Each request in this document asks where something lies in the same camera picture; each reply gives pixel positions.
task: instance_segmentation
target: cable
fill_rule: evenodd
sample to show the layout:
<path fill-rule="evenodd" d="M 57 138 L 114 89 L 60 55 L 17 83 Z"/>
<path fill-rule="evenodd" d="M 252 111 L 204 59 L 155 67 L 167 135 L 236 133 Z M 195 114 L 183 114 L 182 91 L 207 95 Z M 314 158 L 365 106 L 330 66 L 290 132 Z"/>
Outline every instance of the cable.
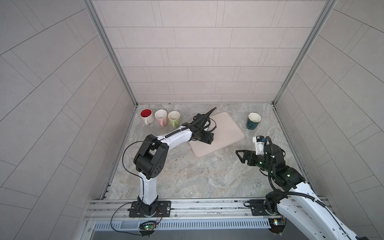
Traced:
<path fill-rule="evenodd" d="M 131 234 L 131 235 L 135 235 L 135 236 L 141 236 L 141 234 L 134 234 L 134 233 L 130 233 L 130 232 L 124 232 L 124 231 L 118 231 L 118 230 L 116 230 L 113 226 L 112 226 L 112 219 L 113 219 L 113 216 L 115 216 L 115 213 L 121 208 L 121 207 L 123 207 L 123 206 L 125 206 L 125 205 L 127 205 L 127 204 L 131 204 L 132 202 L 127 202 L 126 204 L 123 204 L 123 205 L 121 205 L 114 213 L 113 213 L 113 215 L 112 215 L 112 217 L 111 217 L 111 221 L 109 222 L 109 224 L 111 225 L 111 228 L 113 229 L 113 230 L 115 230 L 116 232 L 123 232 L 123 233 L 127 233 L 127 234 Z"/>
<path fill-rule="evenodd" d="M 265 174 L 265 173 L 262 172 L 262 169 L 261 169 L 261 168 L 259 168 L 259 171 L 260 171 L 264 176 L 268 177 L 267 174 Z"/>
<path fill-rule="evenodd" d="M 271 147 L 271 157 L 273 156 L 274 157 L 274 154 L 273 154 L 273 148 L 272 148 L 272 141 L 271 141 L 271 138 L 269 136 L 266 136 L 265 137 L 265 142 L 264 142 L 264 146 L 266 144 L 266 142 L 269 142 L 270 144 L 270 147 Z M 314 201 L 315 203 L 319 204 L 320 206 L 322 206 L 323 208 L 325 208 L 329 214 L 333 217 L 333 219 L 336 221 L 336 223 L 339 225 L 339 228 L 344 232 L 344 234 L 346 234 L 346 236 L 348 237 L 349 240 L 351 240 L 351 238 L 347 235 L 347 233 L 344 231 L 344 229 L 341 227 L 341 225 L 339 224 L 339 222 L 336 220 L 336 218 L 333 216 L 333 214 L 331 213 L 331 211 L 326 207 L 326 205 L 320 201 L 320 200 L 316 200 L 313 196 L 310 196 L 308 194 L 304 194 L 304 193 L 301 193 L 301 192 L 279 192 L 274 186 L 273 186 L 273 183 L 272 183 L 272 179 L 271 179 L 271 172 L 272 172 L 272 167 L 273 167 L 273 164 L 271 164 L 271 166 L 269 167 L 269 172 L 268 172 L 268 181 L 269 181 L 269 184 L 271 185 L 272 189 L 279 193 L 279 194 L 282 194 L 282 195 L 295 195 L 295 196 L 300 196 L 300 197 L 306 197 L 306 198 L 309 198 L 311 199 L 312 201 Z"/>

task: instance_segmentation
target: pink mug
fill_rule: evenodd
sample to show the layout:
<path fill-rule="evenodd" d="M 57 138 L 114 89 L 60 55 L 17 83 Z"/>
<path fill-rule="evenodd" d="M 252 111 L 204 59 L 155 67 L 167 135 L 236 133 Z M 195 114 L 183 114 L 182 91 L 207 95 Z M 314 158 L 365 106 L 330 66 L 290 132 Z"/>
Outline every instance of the pink mug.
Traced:
<path fill-rule="evenodd" d="M 155 118 L 161 127 L 165 127 L 168 125 L 168 117 L 166 110 L 161 109 L 156 111 Z"/>

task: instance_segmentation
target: gray wall tile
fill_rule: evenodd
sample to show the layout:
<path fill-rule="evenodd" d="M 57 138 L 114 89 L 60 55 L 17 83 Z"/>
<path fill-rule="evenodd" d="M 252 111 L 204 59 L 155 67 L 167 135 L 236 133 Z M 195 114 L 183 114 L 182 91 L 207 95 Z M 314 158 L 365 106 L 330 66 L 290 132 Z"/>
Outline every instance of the gray wall tile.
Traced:
<path fill-rule="evenodd" d="M 278 67 L 240 67 L 238 82 L 272 82 Z"/>
<path fill-rule="evenodd" d="M 330 118 L 329 114 L 325 112 L 314 124 L 312 124 L 312 127 L 314 130 L 316 130 L 318 127 L 320 127 L 328 118 Z"/>
<path fill-rule="evenodd" d="M 352 59 L 320 36 L 317 36 L 308 51 L 308 56 L 336 83 L 355 64 Z"/>
<path fill-rule="evenodd" d="M 280 89 L 281 83 L 257 82 L 253 93 L 276 94 Z"/>
<path fill-rule="evenodd" d="M 82 210 L 83 210 L 82 208 L 74 207 L 74 206 L 66 204 L 64 206 L 63 211 L 61 212 L 61 215 L 78 218 L 78 217 L 80 217 Z"/>
<path fill-rule="evenodd" d="M 148 82 L 143 67 L 124 67 L 122 70 L 129 83 Z"/>
<path fill-rule="evenodd" d="M 225 3 L 223 26 L 270 27 L 278 2 L 228 1 Z"/>
<path fill-rule="evenodd" d="M 348 184 L 338 171 L 335 163 L 329 161 L 320 166 L 319 171 L 321 172 L 332 197 L 336 202 L 342 203 L 338 204 L 338 207 L 345 218 L 347 226 L 370 225 L 371 222 L 352 191 L 349 189 Z"/>
<path fill-rule="evenodd" d="M 0 232 L 3 239 L 14 239 L 30 209 L 0 204 Z"/>
<path fill-rule="evenodd" d="M 119 106 L 116 104 L 111 112 L 111 115 L 107 120 L 107 123 L 105 124 L 100 134 L 100 138 L 104 140 L 106 144 L 111 145 L 113 136 L 116 133 L 116 130 L 119 126 L 122 116 L 123 116 L 123 112 L 121 111 Z"/>
<path fill-rule="evenodd" d="M 381 128 L 384 129 L 384 83 L 356 64 L 339 83 L 341 89 Z"/>
<path fill-rule="evenodd" d="M 163 26 L 215 27 L 217 2 L 159 1 Z"/>
<path fill-rule="evenodd" d="M 284 92 L 283 96 L 281 97 L 281 101 L 284 103 L 284 106 L 290 116 L 293 116 L 293 114 L 299 108 L 299 105 L 289 91 Z"/>
<path fill-rule="evenodd" d="M 99 74 L 93 71 L 76 91 L 67 105 L 83 120 L 86 121 L 97 101 L 106 89 Z"/>
<path fill-rule="evenodd" d="M 230 46 L 232 28 L 174 29 L 178 48 L 229 48 Z"/>
<path fill-rule="evenodd" d="M 316 98 L 347 138 L 372 123 L 372 120 L 331 79 L 316 93 Z"/>
<path fill-rule="evenodd" d="M 350 227 L 350 229 L 354 231 L 358 236 L 364 236 L 368 238 L 379 237 L 379 234 L 373 225 Z"/>
<path fill-rule="evenodd" d="M 365 139 L 375 135 L 376 133 L 380 132 L 381 129 L 375 124 L 372 123 L 368 127 L 364 128 L 360 132 L 356 133 L 353 137 L 349 138 L 349 142 L 356 146 L 357 144 L 361 143 Z"/>
<path fill-rule="evenodd" d="M 355 193 L 356 198 L 361 204 L 364 211 L 367 213 L 376 231 L 380 237 L 384 237 L 384 220 L 380 218 L 378 212 L 383 212 L 384 208 L 380 202 L 384 198 L 384 187 L 379 186 L 371 189 L 367 189 L 362 192 Z"/>
<path fill-rule="evenodd" d="M 310 124 L 314 124 L 325 113 L 323 106 L 319 103 L 304 82 L 299 84 L 296 91 L 292 95 L 305 116 L 308 118 Z"/>
<path fill-rule="evenodd" d="M 126 67 L 164 66 L 160 48 L 119 48 L 119 54 Z"/>
<path fill-rule="evenodd" d="M 4 187 L 40 196 L 79 131 L 79 126 L 59 113 Z"/>
<path fill-rule="evenodd" d="M 0 204 L 32 209 L 39 197 L 23 192 L 0 188 Z"/>
<path fill-rule="evenodd" d="M 108 151 L 109 149 L 109 145 L 104 142 L 104 140 L 102 140 L 100 137 L 99 139 L 97 140 L 97 143 L 105 150 L 105 151 Z"/>
<path fill-rule="evenodd" d="M 15 239 L 48 239 L 78 178 L 77 172 L 59 165 Z"/>
<path fill-rule="evenodd" d="M 311 28 L 287 28 L 280 48 L 301 48 L 310 33 Z"/>
<path fill-rule="evenodd" d="M 0 159 L 19 164 L 71 96 L 54 74 L 40 84 L 0 122 Z"/>
<path fill-rule="evenodd" d="M 327 150 L 323 146 L 316 132 L 313 130 L 304 113 L 300 113 L 293 122 L 301 138 L 303 139 L 305 146 L 311 154 L 312 159 L 315 161 L 323 156 Z"/>
<path fill-rule="evenodd" d="M 156 26 L 150 1 L 97 1 L 106 26 Z"/>
<path fill-rule="evenodd" d="M 300 48 L 270 48 L 263 66 L 290 67 L 299 51 Z"/>
<path fill-rule="evenodd" d="M 60 215 L 49 240 L 69 240 L 77 222 L 78 218 Z"/>
<path fill-rule="evenodd" d="M 321 156 L 319 159 L 315 160 L 314 163 L 316 164 L 317 167 L 320 167 L 321 165 L 323 165 L 324 163 L 327 163 L 330 160 L 332 160 L 331 156 L 329 155 L 329 153 L 326 153 L 323 156 Z"/>
<path fill-rule="evenodd" d="M 287 128 L 287 131 L 289 134 L 292 134 L 296 131 L 296 126 L 295 124 L 293 123 L 291 117 L 289 116 L 284 104 L 282 101 L 279 101 L 277 103 L 277 110 L 279 111 L 282 119 L 283 119 L 283 122 Z"/>
<path fill-rule="evenodd" d="M 85 166 L 107 119 L 94 108 L 67 152 L 68 157 Z"/>
<path fill-rule="evenodd" d="M 91 196 L 99 197 L 102 194 L 102 190 L 108 184 L 107 178 L 109 173 L 113 167 L 113 164 L 116 160 L 117 154 L 119 152 L 120 144 L 118 144 L 115 140 L 112 141 L 111 147 L 107 153 L 107 156 L 104 159 L 103 165 L 97 175 L 97 178 L 93 184 L 92 190 L 90 192 Z"/>
<path fill-rule="evenodd" d="M 68 205 L 81 209 L 84 207 L 106 155 L 107 152 L 100 145 L 96 144 L 67 201 Z"/>
<path fill-rule="evenodd" d="M 75 160 L 71 159 L 68 156 L 64 156 L 63 160 L 61 161 L 61 164 L 66 166 L 67 168 L 74 170 L 79 174 L 81 174 L 81 172 L 84 169 L 83 165 L 81 165 L 80 163 L 76 162 Z"/>
<path fill-rule="evenodd" d="M 361 25 L 361 22 L 333 10 L 322 27 L 320 36 L 333 46 L 343 50 Z"/>
<path fill-rule="evenodd" d="M 373 171 L 376 178 L 384 184 L 384 173 L 382 172 L 382 143 L 384 142 L 384 132 L 380 131 L 367 140 L 355 146 L 355 149 Z"/>
<path fill-rule="evenodd" d="M 83 126 L 84 121 L 70 107 L 68 107 L 68 105 L 65 105 L 61 111 L 72 121 L 74 121 L 79 127 Z"/>
<path fill-rule="evenodd" d="M 384 27 L 382 25 L 383 16 L 382 9 L 384 7 L 384 3 L 380 0 L 357 0 L 351 1 L 350 7 L 347 9 L 346 13 L 348 16 L 353 17 L 359 21 L 362 21 L 374 28 L 379 29 L 380 31 L 384 31 Z"/>
<path fill-rule="evenodd" d="M 96 44 L 91 41 L 61 65 L 55 74 L 75 93 L 102 60 Z"/>
<path fill-rule="evenodd" d="M 93 26 L 91 18 L 88 16 L 87 10 L 84 9 L 83 11 L 76 13 L 71 16 L 71 19 L 86 43 L 97 36 L 96 29 Z"/>
<path fill-rule="evenodd" d="M 285 30 L 286 28 L 233 28 L 230 46 L 233 48 L 278 48 Z"/>
<path fill-rule="evenodd" d="M 319 66 L 316 65 L 316 63 L 312 61 L 312 59 L 305 56 L 303 62 L 297 70 L 297 75 L 299 75 L 309 90 L 312 91 L 316 84 L 324 76 L 324 72 L 321 68 L 319 68 Z"/>
<path fill-rule="evenodd" d="M 187 67 L 151 67 L 152 82 L 188 82 Z"/>
<path fill-rule="evenodd" d="M 257 66 L 262 49 L 260 48 L 221 48 L 219 66 Z"/>
<path fill-rule="evenodd" d="M 60 0 L 26 0 L 25 2 L 45 28 L 84 9 L 84 5 L 76 0 L 66 2 Z"/>
<path fill-rule="evenodd" d="M 331 118 L 316 129 L 316 133 L 347 183 L 352 183 L 373 175 L 366 163 L 361 159 L 360 155 Z"/>
<path fill-rule="evenodd" d="M 173 28 L 120 28 L 127 48 L 175 48 Z"/>
<path fill-rule="evenodd" d="M 42 80 L 29 68 L 22 60 L 16 56 L 12 50 L 9 50 L 1 55 L 16 71 L 18 71 L 25 79 L 33 86 L 37 87 Z"/>
<path fill-rule="evenodd" d="M 112 65 L 111 59 L 106 57 L 99 65 L 100 69 L 104 73 L 104 76 L 107 78 L 107 81 L 110 83 L 116 75 L 116 70 Z"/>
<path fill-rule="evenodd" d="M 170 66 L 212 66 L 213 48 L 168 48 Z"/>
<path fill-rule="evenodd" d="M 12 51 L 41 79 L 46 79 L 80 44 L 65 21 L 17 45 Z"/>
<path fill-rule="evenodd" d="M 120 94 L 124 91 L 123 84 L 118 75 L 116 75 L 112 82 L 105 89 L 104 93 L 100 97 L 100 103 L 104 106 L 108 113 L 112 112 Z"/>
<path fill-rule="evenodd" d="M 11 0 L 1 2 L 0 15 L 2 16 L 0 54 L 37 33 Z"/>
<path fill-rule="evenodd" d="M 323 1 L 287 1 L 277 26 L 312 27 L 323 5 Z"/>
<path fill-rule="evenodd" d="M 375 176 L 366 177 L 364 179 L 358 180 L 357 182 L 349 184 L 349 187 L 353 193 L 361 192 L 377 186 L 381 186 L 381 184 Z"/>
<path fill-rule="evenodd" d="M 297 147 L 297 150 L 299 152 L 299 155 L 301 157 L 301 161 L 304 163 L 304 168 L 308 172 L 308 177 L 311 179 L 312 182 L 317 182 L 322 179 L 322 176 L 317 169 L 311 154 L 308 152 L 302 138 L 300 137 L 298 131 L 295 131 L 291 135 L 291 139 L 293 141 L 293 144 L 295 147 Z"/>
<path fill-rule="evenodd" d="M 3 58 L 0 58 L 0 119 L 5 117 L 35 87 Z"/>
<path fill-rule="evenodd" d="M 108 39 L 113 48 L 125 48 L 124 40 L 121 36 L 120 28 L 112 27 L 112 28 L 104 28 L 107 33 Z"/>
<path fill-rule="evenodd" d="M 11 175 L 16 168 L 15 165 L 0 160 L 0 184 L 3 185 L 5 180 Z"/>

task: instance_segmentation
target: black mounting plate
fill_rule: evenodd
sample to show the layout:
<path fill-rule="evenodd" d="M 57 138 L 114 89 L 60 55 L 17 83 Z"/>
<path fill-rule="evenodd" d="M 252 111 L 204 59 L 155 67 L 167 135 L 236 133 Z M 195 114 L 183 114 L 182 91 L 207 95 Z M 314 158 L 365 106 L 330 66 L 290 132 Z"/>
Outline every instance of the black mounting plate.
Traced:
<path fill-rule="evenodd" d="M 263 199 L 251 199 L 251 203 L 255 203 L 251 207 L 252 216 L 265 216 L 265 204 Z"/>
<path fill-rule="evenodd" d="M 170 216 L 170 201 L 158 201 L 157 207 L 160 208 L 160 214 L 162 214 L 163 217 L 169 217 Z M 131 209 L 134 211 L 129 212 L 129 217 L 148 217 L 139 212 L 139 204 L 137 201 L 134 201 L 131 205 Z"/>

